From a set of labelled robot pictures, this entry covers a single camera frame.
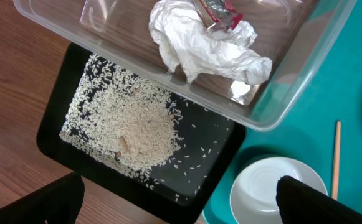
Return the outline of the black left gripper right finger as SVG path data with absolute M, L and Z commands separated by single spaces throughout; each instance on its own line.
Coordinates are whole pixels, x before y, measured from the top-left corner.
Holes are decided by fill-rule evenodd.
M 281 177 L 276 191 L 283 224 L 362 224 L 362 214 L 291 176 Z

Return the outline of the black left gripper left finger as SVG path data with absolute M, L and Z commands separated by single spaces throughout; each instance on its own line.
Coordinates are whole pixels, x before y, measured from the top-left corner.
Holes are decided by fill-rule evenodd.
M 74 224 L 83 204 L 85 185 L 73 172 L 0 208 L 0 223 Z

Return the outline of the grey bowl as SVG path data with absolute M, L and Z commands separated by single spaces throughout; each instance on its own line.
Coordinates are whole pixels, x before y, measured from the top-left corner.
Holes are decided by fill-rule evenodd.
M 279 224 L 277 182 L 288 175 L 327 195 L 322 178 L 308 165 L 287 157 L 265 155 L 247 163 L 230 192 L 231 212 L 237 223 Z

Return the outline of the wooden chopstick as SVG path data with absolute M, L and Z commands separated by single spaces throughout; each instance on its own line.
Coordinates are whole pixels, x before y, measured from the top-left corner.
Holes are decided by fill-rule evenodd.
M 335 143 L 333 151 L 333 172 L 332 172 L 332 186 L 331 197 L 338 200 L 338 188 L 340 178 L 340 151 L 341 151 L 341 121 L 336 122 L 335 130 Z

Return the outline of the rice pile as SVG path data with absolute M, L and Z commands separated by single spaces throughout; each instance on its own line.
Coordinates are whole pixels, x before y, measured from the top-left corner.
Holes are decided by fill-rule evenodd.
M 60 138 L 97 162 L 153 189 L 167 183 L 152 177 L 173 161 L 183 140 L 183 119 L 171 92 L 91 54 L 69 104 Z

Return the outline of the white napkin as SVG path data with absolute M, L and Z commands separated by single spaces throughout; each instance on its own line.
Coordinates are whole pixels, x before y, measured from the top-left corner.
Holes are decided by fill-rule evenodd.
M 250 48 L 257 34 L 247 21 L 232 31 L 208 31 L 192 1 L 160 0 L 150 13 L 149 31 L 168 70 L 180 66 L 189 83 L 200 73 L 249 85 L 269 79 L 272 60 Z

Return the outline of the red snack wrapper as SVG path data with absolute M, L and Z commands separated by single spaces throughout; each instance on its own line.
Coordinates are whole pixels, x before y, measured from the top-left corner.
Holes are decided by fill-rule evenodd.
M 244 16 L 235 10 L 231 0 L 193 0 L 193 3 L 207 30 L 230 32 Z

